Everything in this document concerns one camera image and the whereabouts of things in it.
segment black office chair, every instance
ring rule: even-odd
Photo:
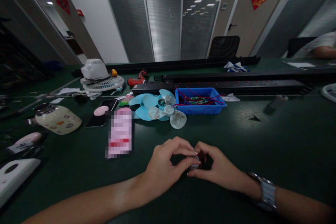
[[[288,53],[287,58],[292,58],[294,54],[297,53],[302,47],[304,47],[309,42],[313,41],[317,37],[301,37],[301,38],[291,38],[288,41]]]
[[[231,59],[235,57],[239,42],[239,36],[214,37],[211,43],[209,58]]]

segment finger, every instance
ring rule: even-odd
[[[190,151],[187,148],[185,148],[184,146],[180,146],[178,147],[176,150],[173,151],[174,155],[177,154],[182,154],[184,156],[195,156],[196,153],[194,151]]]
[[[191,146],[191,144],[180,137],[174,137],[169,143],[165,145],[165,149],[169,153],[173,153],[174,150],[176,150],[179,146],[184,146],[189,151],[195,152],[194,148]]]
[[[198,142],[195,146],[195,152],[199,153],[200,151],[203,152],[204,156],[206,154],[209,154],[210,157],[212,157],[213,160],[215,160],[215,151],[217,149],[214,146],[207,145],[203,142]]]
[[[212,181],[212,171],[211,170],[195,169],[195,170],[189,171],[187,173],[187,176]]]
[[[180,163],[178,163],[175,166],[175,172],[178,174],[178,177],[181,176],[181,174],[187,170],[190,166],[192,165],[198,165],[201,164],[200,161],[198,161],[195,158],[191,158],[191,157],[187,157],[185,159],[183,159]]]

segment white container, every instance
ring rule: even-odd
[[[35,107],[34,111],[36,122],[58,135],[69,134],[82,124],[78,116],[63,106],[43,103]]]

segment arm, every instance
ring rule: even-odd
[[[212,168],[190,171],[189,177],[209,180],[226,189],[244,193],[256,201],[261,201],[263,192],[257,180],[235,167],[218,148],[199,142],[195,151],[201,150],[212,157]],[[293,222],[333,223],[336,220],[336,211],[330,206],[280,187],[276,187],[275,205],[280,215]]]
[[[193,156],[195,151],[182,138],[169,139],[155,147],[144,173],[63,200],[24,223],[105,223],[119,214],[141,207],[165,193],[191,165],[200,164],[188,157],[173,166],[170,158],[176,154]]]
[[[336,49],[330,46],[320,46],[312,50],[314,58],[331,60],[336,58]]]

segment red power drill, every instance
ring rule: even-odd
[[[137,79],[128,79],[127,84],[129,86],[133,87],[136,84],[153,83],[153,82],[149,82],[148,80],[146,80],[146,78],[147,78],[147,70],[142,69],[141,72],[138,75],[138,78]]]

